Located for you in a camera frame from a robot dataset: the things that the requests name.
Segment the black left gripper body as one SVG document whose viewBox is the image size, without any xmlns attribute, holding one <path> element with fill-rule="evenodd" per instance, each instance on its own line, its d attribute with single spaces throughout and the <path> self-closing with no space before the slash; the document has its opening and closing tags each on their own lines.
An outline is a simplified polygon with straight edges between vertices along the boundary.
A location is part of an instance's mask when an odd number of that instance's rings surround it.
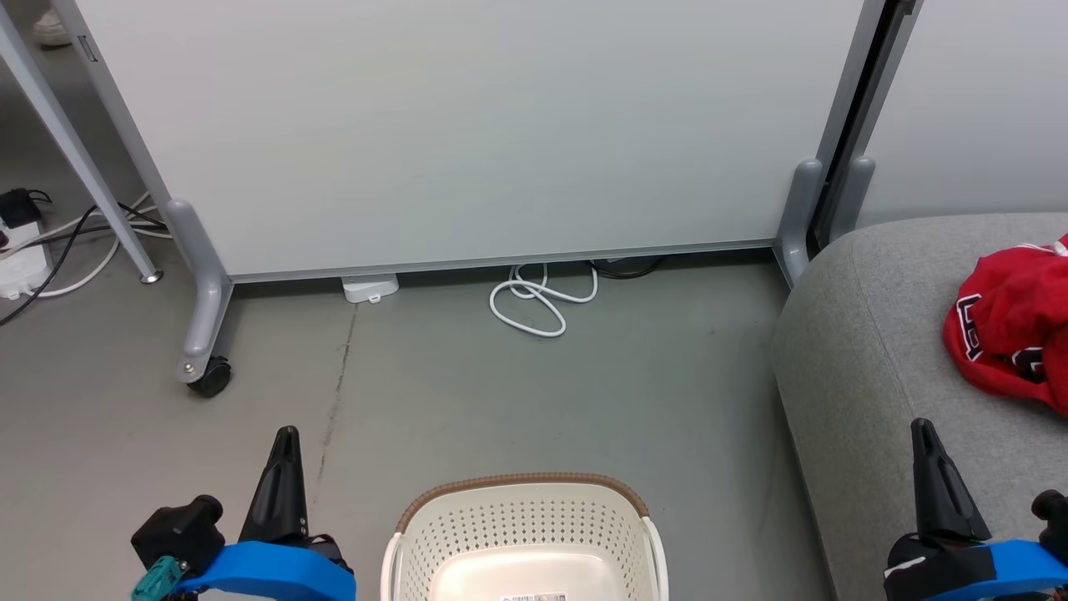
<svg viewBox="0 0 1068 601">
<path fill-rule="evenodd" d="M 177 507 L 157 509 L 131 537 L 131 547 L 145 568 L 161 557 L 186 563 L 184 573 L 201 578 L 225 547 L 217 522 L 224 506 L 210 495 L 198 495 Z"/>
</svg>

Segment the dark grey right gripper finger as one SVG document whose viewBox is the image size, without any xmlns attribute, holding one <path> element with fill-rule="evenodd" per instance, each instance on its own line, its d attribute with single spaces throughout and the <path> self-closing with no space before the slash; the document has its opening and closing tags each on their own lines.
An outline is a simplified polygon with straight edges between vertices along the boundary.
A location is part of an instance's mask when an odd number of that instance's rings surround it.
<svg viewBox="0 0 1068 601">
<path fill-rule="evenodd" d="M 918 535 L 957 543 L 991 540 L 991 532 L 945 450 L 934 423 L 923 417 L 912 420 L 910 434 Z"/>
</svg>

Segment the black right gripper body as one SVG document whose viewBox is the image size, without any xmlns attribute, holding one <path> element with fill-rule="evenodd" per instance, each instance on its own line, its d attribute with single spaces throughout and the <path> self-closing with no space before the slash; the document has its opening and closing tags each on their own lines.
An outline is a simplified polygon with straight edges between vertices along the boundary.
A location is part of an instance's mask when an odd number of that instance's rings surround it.
<svg viewBox="0 0 1068 601">
<path fill-rule="evenodd" d="M 1045 521 L 1045 529 L 1039 533 L 1040 545 L 1067 544 L 1067 499 L 1061 491 L 1042 491 L 1031 502 L 1030 510 Z"/>
</svg>

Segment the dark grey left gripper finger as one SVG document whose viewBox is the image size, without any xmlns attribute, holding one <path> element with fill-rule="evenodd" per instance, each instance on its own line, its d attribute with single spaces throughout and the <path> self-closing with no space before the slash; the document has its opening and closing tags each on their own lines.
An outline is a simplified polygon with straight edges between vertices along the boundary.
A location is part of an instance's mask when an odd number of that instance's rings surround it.
<svg viewBox="0 0 1068 601">
<path fill-rule="evenodd" d="M 299 545 L 308 539 L 308 499 L 299 431 L 280 427 L 245 515 L 242 543 Z"/>
</svg>

